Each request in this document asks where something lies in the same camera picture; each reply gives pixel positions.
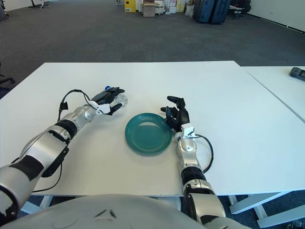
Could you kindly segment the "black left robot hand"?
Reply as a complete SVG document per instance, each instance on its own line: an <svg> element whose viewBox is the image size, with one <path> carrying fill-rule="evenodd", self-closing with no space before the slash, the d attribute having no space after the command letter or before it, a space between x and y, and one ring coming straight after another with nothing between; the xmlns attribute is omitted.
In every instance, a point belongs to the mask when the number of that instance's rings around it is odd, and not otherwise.
<svg viewBox="0 0 305 229"><path fill-rule="evenodd" d="M112 115L114 112L127 105L128 99L120 87L106 87L105 90L95 95L91 101L98 106L98 112Z"/></svg>

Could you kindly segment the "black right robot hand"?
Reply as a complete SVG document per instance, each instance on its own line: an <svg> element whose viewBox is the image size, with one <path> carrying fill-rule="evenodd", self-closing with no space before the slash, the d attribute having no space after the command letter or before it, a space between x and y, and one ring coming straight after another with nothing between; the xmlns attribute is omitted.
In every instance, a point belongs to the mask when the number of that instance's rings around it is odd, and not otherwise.
<svg viewBox="0 0 305 229"><path fill-rule="evenodd" d="M161 107L161 111L165 112L165 122L175 132L180 132L182 125L190 122L188 111L185 109L185 101L183 98L175 96L167 96L170 102L176 104L176 107Z"/></svg>

